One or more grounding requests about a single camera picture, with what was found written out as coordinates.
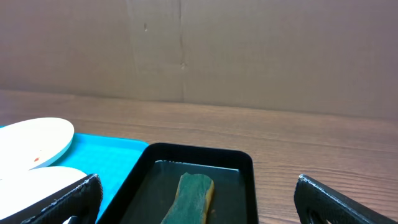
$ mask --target sponge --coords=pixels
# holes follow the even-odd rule
[[[203,174],[185,173],[178,183],[175,200],[161,224],[205,224],[214,182]]]

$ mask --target black plastic container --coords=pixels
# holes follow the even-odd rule
[[[173,204],[180,176],[186,172],[205,174],[215,183],[207,224],[259,222],[249,155],[156,143],[142,153],[98,223],[159,224]]]

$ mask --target blue tray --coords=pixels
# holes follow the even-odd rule
[[[69,149],[51,166],[73,167],[99,175],[104,198],[98,221],[147,146],[138,140],[75,134]]]

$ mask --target brown cardboard wall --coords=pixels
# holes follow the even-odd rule
[[[398,118],[395,0],[5,0],[0,88]]]

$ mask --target wooden table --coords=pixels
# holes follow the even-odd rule
[[[0,90],[0,124],[44,116],[77,133],[244,151],[261,223],[299,222],[299,174],[398,220],[398,121]]]

